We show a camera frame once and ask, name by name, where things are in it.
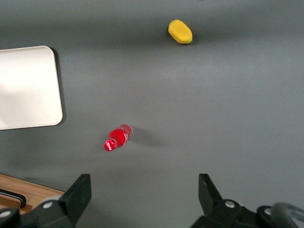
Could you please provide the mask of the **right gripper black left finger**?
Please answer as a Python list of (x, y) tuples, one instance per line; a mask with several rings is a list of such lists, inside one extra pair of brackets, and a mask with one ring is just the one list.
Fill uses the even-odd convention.
[(25, 228), (74, 228), (92, 197), (90, 174), (82, 174), (59, 198), (23, 215)]

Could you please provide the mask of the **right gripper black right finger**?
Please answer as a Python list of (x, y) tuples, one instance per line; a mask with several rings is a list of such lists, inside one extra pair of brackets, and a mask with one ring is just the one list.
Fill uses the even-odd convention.
[(208, 174), (199, 175), (199, 202), (204, 215), (193, 228), (257, 228), (256, 213), (236, 201), (223, 199)]

